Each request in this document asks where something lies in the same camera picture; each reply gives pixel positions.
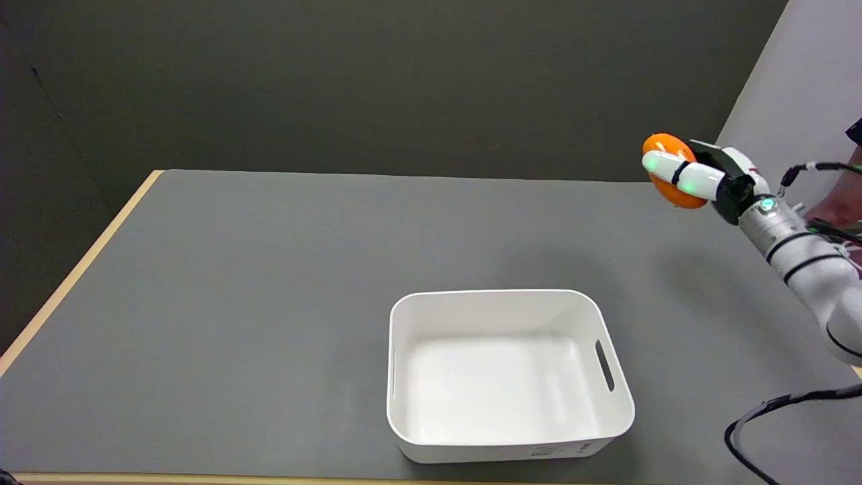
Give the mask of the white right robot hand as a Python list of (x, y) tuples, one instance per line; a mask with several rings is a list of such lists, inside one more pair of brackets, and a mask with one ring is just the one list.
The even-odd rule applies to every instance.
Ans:
[(750, 208), (764, 214), (778, 209), (766, 179), (736, 148), (654, 134), (643, 142), (642, 166), (672, 205), (698, 209), (711, 203), (732, 225)]

